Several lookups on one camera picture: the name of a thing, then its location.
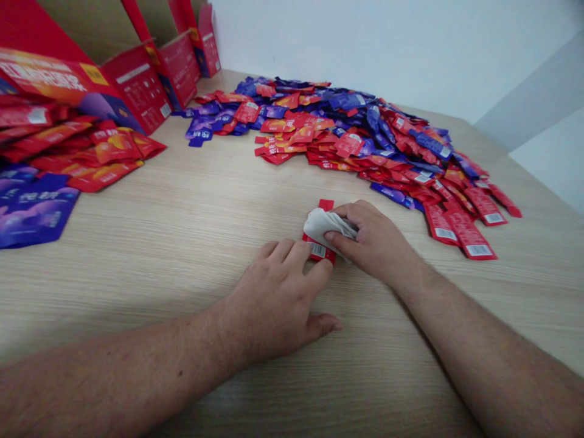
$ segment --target red box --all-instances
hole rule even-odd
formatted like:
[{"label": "red box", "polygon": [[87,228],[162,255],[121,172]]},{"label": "red box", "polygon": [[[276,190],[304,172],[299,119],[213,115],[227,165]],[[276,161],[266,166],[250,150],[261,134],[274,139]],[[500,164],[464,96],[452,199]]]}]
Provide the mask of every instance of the red box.
[{"label": "red box", "polygon": [[201,4],[199,8],[199,25],[197,26],[191,0],[169,0],[169,4],[172,3],[176,3],[176,6],[172,7],[176,28],[190,31],[201,74],[205,77],[214,76],[221,70],[221,63],[219,62],[215,32],[213,31],[213,6]]},{"label": "red box", "polygon": [[196,95],[201,71],[188,30],[175,24],[172,8],[176,2],[122,0],[122,4],[146,45],[170,103],[175,110],[183,110]]},{"label": "red box", "polygon": [[34,0],[0,0],[2,73],[23,91],[154,132],[170,102],[119,0],[40,3],[46,10]]}]

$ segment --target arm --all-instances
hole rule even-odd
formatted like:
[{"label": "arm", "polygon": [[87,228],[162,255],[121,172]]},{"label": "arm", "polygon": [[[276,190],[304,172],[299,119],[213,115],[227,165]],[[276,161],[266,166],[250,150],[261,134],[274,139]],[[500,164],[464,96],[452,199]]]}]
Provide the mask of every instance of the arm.
[{"label": "arm", "polygon": [[0,369],[0,436],[136,436],[263,360],[341,323],[309,316],[332,273],[306,242],[269,242],[205,312],[49,350]]},{"label": "arm", "polygon": [[438,353],[490,436],[582,436],[584,380],[461,292],[365,201],[333,210],[359,227],[356,242],[327,233],[365,272],[389,285]]}]

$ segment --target hand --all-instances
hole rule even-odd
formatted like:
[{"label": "hand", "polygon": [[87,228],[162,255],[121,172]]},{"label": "hand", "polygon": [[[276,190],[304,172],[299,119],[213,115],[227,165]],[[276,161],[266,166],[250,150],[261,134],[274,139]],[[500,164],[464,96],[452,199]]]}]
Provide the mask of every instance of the hand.
[{"label": "hand", "polygon": [[329,281],[333,265],[321,260],[302,271],[310,245],[290,239],[268,242],[221,304],[228,336],[243,346],[247,365],[287,356],[341,330],[333,315],[309,316],[310,306]]},{"label": "hand", "polygon": [[367,201],[345,204],[331,210],[359,228],[356,240],[336,231],[325,237],[363,271],[392,288],[411,282],[420,270],[430,269],[388,217]]}]

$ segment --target wooden table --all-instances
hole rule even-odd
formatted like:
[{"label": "wooden table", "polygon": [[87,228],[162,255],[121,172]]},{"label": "wooden table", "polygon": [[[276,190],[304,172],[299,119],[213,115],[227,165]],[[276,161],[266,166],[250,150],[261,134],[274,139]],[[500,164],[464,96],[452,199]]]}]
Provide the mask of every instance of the wooden table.
[{"label": "wooden table", "polygon": [[[201,80],[200,93],[231,91],[244,77],[223,71]],[[582,217],[468,123],[411,111],[449,129],[523,210],[506,226],[478,225],[500,260],[472,262],[431,239],[422,214],[355,174],[303,156],[266,163],[254,156],[254,132],[189,148],[189,119],[171,117],[153,135],[169,149],[103,193],[83,194],[58,242],[0,251],[0,360],[200,311],[229,294],[264,242],[300,238],[320,198],[362,198],[437,269],[583,373]],[[337,315],[344,330],[237,376],[153,436],[481,435],[376,280],[339,262],[314,310]]]}]

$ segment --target left hand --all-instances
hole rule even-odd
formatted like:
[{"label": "left hand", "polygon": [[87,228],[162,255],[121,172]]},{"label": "left hand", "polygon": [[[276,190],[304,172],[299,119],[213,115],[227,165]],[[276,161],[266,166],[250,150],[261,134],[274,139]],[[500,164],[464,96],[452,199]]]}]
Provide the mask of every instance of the left hand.
[{"label": "left hand", "polygon": [[304,274],[309,256],[307,242],[266,243],[232,294],[220,302],[224,336],[241,343],[247,365],[287,356],[342,329],[336,316],[309,315],[333,272],[325,259]]}]

